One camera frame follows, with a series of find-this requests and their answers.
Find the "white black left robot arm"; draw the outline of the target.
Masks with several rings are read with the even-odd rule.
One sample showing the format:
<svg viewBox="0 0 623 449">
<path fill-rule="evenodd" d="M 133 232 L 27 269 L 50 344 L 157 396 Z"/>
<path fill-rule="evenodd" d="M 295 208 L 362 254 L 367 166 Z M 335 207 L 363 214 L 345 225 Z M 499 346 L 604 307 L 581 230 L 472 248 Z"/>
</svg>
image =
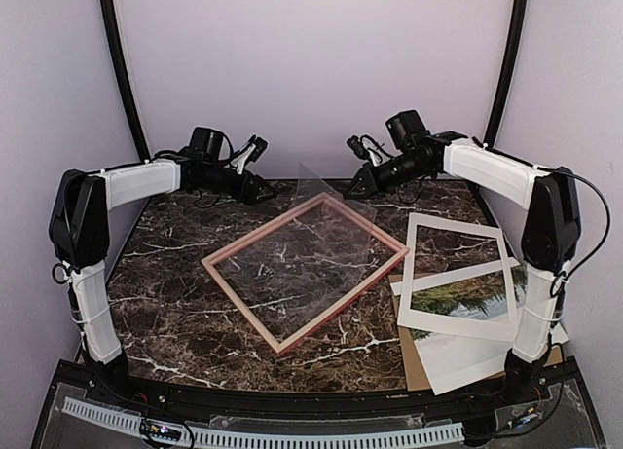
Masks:
<svg viewBox="0 0 623 449">
<path fill-rule="evenodd" d="M 137 398 L 137 385 L 122 371 L 128 360 L 118 338 L 106 291 L 105 259 L 110 246 L 109 214 L 128 203 L 178 190 L 209 191 L 254 206 L 275 197 L 275 188 L 248 170 L 268 143 L 253 135 L 227 157 L 230 139 L 197 127 L 179 151 L 163 150 L 146 162 L 94 171 L 71 169 L 62 176 L 49 224 L 57 259 L 53 279 L 68 284 L 74 322 L 86 362 L 100 376 L 98 387 L 117 406 Z"/>
</svg>

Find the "clear acrylic sheet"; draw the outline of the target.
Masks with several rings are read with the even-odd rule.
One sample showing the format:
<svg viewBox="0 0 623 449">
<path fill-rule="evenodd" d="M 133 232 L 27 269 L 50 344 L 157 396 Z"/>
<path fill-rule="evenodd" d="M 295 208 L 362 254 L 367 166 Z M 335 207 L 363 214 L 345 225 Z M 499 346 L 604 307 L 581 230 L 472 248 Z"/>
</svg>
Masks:
<svg viewBox="0 0 623 449">
<path fill-rule="evenodd" d="M 345 200 L 340 189 L 304 165 L 298 172 L 292 208 L 326 193 L 361 215 L 365 225 L 323 202 L 216 265 L 275 335 L 300 327 L 340 299 L 364 278 L 374 258 L 370 227 L 377 211 L 364 202 Z"/>
</svg>

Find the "light wooden picture frame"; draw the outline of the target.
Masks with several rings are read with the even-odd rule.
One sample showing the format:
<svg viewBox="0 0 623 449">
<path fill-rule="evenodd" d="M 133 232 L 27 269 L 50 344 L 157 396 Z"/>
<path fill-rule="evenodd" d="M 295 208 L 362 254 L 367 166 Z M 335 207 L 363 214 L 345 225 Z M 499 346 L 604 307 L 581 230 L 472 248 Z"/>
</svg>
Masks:
<svg viewBox="0 0 623 449">
<path fill-rule="evenodd" d="M 320 193 L 202 263 L 283 355 L 378 283 L 408 251 L 372 218 Z"/>
</svg>

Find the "white mat board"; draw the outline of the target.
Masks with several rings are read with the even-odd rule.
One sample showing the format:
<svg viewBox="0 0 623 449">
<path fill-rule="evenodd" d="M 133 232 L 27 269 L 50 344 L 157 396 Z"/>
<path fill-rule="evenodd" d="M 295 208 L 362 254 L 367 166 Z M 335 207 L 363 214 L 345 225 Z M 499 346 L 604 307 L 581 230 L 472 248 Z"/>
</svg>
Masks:
<svg viewBox="0 0 623 449">
<path fill-rule="evenodd" d="M 446 273 L 416 277 L 415 259 L 418 241 L 418 229 L 427 227 L 494 239 L 499 258 L 496 261 L 452 270 Z M 404 260 L 401 283 L 400 305 L 397 324 L 403 327 L 475 339 L 488 339 L 512 342 L 518 330 L 511 266 L 504 243 L 502 231 L 497 227 L 470 224 L 412 212 L 409 214 L 407 246 L 409 253 Z M 436 313 L 429 313 L 411 307 L 413 294 L 425 289 L 438 287 L 456 281 L 465 281 L 491 273 L 503 273 L 506 295 L 507 320 L 481 320 L 458 318 Z"/>
</svg>

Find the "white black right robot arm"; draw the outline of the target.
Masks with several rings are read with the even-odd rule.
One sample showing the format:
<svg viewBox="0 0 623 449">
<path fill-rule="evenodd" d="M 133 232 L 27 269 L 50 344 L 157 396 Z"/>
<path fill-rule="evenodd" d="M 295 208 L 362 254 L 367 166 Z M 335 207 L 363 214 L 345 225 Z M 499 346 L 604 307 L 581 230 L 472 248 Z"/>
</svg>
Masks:
<svg viewBox="0 0 623 449">
<path fill-rule="evenodd" d="M 448 174 L 484 187 L 527 213 L 521 239 L 528 274 L 526 303 L 506 359 L 507 368 L 513 369 L 496 384 L 497 396 L 516 404 L 534 387 L 527 367 L 541 361 L 549 348 L 560 303 L 555 287 L 569 275 L 580 238 L 574 175 L 567 168 L 540 168 L 503 155 L 455 131 L 433 134 L 415 110 L 398 113 L 385 126 L 399 152 L 385 162 L 374 157 L 378 145 L 366 147 L 361 136 L 348 139 L 348 147 L 363 165 L 345 198 L 369 198 L 418 178 Z"/>
</svg>

